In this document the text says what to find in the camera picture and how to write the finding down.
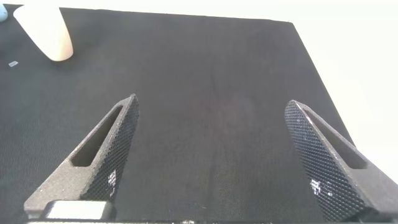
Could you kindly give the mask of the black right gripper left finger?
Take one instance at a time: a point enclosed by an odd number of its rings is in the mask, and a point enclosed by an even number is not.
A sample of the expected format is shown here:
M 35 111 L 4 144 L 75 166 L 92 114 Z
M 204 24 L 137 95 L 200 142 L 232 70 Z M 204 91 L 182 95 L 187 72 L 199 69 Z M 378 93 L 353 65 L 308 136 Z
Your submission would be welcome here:
M 114 202 L 138 119 L 135 94 L 116 103 L 24 202 L 27 216 L 43 218 L 57 202 Z

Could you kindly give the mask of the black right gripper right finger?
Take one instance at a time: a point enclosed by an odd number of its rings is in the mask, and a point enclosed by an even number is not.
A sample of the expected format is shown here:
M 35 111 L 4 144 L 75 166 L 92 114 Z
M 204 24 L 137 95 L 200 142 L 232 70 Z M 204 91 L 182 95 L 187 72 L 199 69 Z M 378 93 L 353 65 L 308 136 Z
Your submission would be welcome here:
M 298 101 L 284 119 L 326 221 L 397 221 L 397 184 L 355 145 Z

